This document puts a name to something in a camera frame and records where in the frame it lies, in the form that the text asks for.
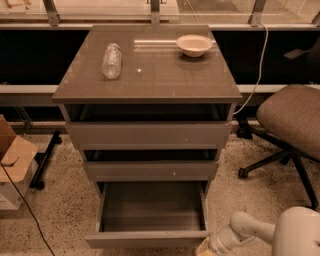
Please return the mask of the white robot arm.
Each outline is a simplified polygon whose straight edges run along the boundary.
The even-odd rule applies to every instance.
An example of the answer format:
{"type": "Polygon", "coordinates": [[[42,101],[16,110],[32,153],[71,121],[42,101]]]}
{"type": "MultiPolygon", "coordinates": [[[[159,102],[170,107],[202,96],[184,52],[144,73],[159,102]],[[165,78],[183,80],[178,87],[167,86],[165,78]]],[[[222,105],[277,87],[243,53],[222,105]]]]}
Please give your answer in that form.
{"type": "Polygon", "coordinates": [[[226,256],[234,248],[264,241],[272,256],[320,256],[320,214],[305,207],[284,211],[275,224],[236,212],[196,249],[196,256],[226,256]]]}

